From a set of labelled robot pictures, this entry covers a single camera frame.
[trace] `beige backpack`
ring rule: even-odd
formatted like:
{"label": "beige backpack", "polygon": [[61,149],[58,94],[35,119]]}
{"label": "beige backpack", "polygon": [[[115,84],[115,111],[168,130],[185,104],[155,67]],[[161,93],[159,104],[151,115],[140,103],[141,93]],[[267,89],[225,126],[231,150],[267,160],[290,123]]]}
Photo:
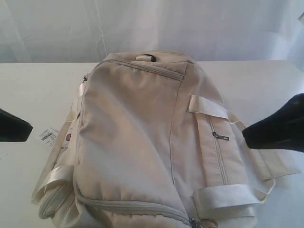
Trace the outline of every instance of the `beige backpack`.
{"label": "beige backpack", "polygon": [[32,201],[63,228],[253,227],[274,177],[299,170],[243,147],[269,191],[251,187],[234,125],[188,56],[110,54],[80,85]]}

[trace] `bag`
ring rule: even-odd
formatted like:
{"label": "bag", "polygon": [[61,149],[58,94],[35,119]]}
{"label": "bag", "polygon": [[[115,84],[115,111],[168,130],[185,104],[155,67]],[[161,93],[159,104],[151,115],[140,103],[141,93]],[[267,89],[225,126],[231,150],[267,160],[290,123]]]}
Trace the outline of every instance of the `bag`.
{"label": "bag", "polygon": [[33,193],[56,227],[253,227],[287,153],[249,150],[268,186],[250,186],[232,125],[244,125],[180,53],[110,54],[85,76]]}

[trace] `zipper track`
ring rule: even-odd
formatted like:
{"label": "zipper track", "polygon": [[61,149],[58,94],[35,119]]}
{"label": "zipper track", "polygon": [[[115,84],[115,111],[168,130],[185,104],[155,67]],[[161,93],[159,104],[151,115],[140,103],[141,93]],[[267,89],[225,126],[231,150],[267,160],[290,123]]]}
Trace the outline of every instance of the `zipper track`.
{"label": "zipper track", "polygon": [[179,220],[184,224],[190,226],[188,216],[180,210],[152,202],[88,199],[81,195],[80,189],[76,183],[76,178],[74,178],[73,184],[77,198],[86,205],[98,206],[104,210],[119,214],[163,215],[164,217]]}
{"label": "zipper track", "polygon": [[138,63],[130,63],[130,62],[123,62],[123,61],[113,60],[113,59],[105,60],[105,61],[101,62],[100,64],[102,64],[104,62],[117,63],[119,65],[123,65],[123,66],[126,66],[126,67],[132,67],[132,68],[135,68],[135,69],[139,69],[139,70],[147,71],[147,72],[150,72],[150,73],[162,75],[162,76],[165,76],[165,77],[168,77],[168,78],[171,78],[171,79],[175,79],[175,80],[179,80],[179,81],[182,81],[183,78],[184,78],[184,75],[179,73],[179,72],[175,72],[173,70],[168,70],[168,69],[161,68],[161,67],[158,67],[158,66],[148,66],[148,65],[143,65],[143,64],[138,64]]}
{"label": "zipper track", "polygon": [[[216,132],[216,130],[213,126],[211,116],[207,115],[207,119],[208,119],[208,123],[210,125],[212,132]],[[219,169],[220,169],[220,172],[222,175],[223,185],[228,185],[228,178],[227,178],[224,161],[222,158],[222,153],[221,153],[221,149],[220,149],[220,145],[219,145],[219,139],[217,137],[214,137],[214,140],[215,140],[215,148],[216,148],[216,152],[217,152],[218,165],[219,165]]]}

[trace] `white table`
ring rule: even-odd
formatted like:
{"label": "white table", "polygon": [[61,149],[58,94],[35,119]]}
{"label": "white table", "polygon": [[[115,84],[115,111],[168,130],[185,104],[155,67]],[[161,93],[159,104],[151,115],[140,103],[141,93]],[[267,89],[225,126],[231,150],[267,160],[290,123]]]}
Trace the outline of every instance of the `white table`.
{"label": "white table", "polygon": [[[304,92],[304,75],[288,61],[200,62],[221,92],[227,108],[252,124]],[[34,129],[25,143],[0,143],[0,226],[52,228],[38,218],[32,191],[49,155],[37,136],[46,127],[60,129],[79,83],[96,63],[0,64],[0,107]],[[293,152],[304,168],[304,153]],[[304,175],[277,179],[258,210],[258,227],[302,227]]]}

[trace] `black object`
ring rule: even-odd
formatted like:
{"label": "black object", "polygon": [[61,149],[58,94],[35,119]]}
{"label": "black object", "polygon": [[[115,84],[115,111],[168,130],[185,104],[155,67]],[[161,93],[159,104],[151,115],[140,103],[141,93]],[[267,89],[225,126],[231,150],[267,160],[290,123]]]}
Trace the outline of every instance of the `black object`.
{"label": "black object", "polygon": [[304,152],[304,93],[281,109],[243,130],[252,149],[287,149]]}
{"label": "black object", "polygon": [[0,109],[0,142],[25,142],[32,129],[28,122]]}
{"label": "black object", "polygon": [[150,54],[143,54],[143,56],[151,56],[151,62],[155,62],[156,61],[156,57]]}

